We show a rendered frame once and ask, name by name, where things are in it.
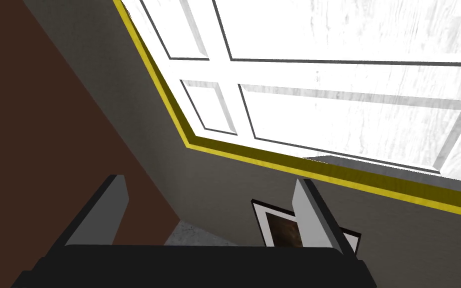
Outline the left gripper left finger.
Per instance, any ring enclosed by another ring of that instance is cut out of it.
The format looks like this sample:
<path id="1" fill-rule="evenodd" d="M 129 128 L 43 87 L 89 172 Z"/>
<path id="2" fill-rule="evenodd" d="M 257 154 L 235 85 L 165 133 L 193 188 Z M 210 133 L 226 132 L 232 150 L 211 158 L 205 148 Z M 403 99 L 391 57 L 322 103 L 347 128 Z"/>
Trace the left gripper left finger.
<path id="1" fill-rule="evenodd" d="M 56 245 L 111 245 L 128 203 L 125 177 L 110 174 L 61 233 Z"/>

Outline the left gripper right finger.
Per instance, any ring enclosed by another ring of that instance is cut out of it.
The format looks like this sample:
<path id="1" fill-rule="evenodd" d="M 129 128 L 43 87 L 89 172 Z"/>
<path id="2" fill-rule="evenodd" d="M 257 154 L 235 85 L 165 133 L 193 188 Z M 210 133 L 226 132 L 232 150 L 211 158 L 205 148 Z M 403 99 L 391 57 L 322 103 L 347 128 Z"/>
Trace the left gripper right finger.
<path id="1" fill-rule="evenodd" d="M 354 255 L 343 230 L 310 179 L 296 180 L 292 207 L 304 247 L 332 248 Z"/>

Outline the white panelled door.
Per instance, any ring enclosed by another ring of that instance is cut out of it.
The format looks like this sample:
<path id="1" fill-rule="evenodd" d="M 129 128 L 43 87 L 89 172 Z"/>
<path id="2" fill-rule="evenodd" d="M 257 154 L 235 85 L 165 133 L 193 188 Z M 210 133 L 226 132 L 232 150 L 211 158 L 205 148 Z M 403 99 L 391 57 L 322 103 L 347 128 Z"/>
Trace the white panelled door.
<path id="1" fill-rule="evenodd" d="M 121 0 L 198 137 L 461 181 L 461 0 Z"/>

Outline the black framed wall picture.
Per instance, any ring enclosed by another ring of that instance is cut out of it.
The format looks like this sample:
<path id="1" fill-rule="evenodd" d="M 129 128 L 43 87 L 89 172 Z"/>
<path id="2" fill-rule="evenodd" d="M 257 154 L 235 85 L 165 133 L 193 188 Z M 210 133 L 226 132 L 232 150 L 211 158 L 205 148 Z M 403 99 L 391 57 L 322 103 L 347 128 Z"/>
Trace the black framed wall picture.
<path id="1" fill-rule="evenodd" d="M 250 201 L 265 247 L 297 251 L 299 255 L 333 255 L 328 247 L 302 248 L 302 239 L 295 213 L 257 199 Z"/>

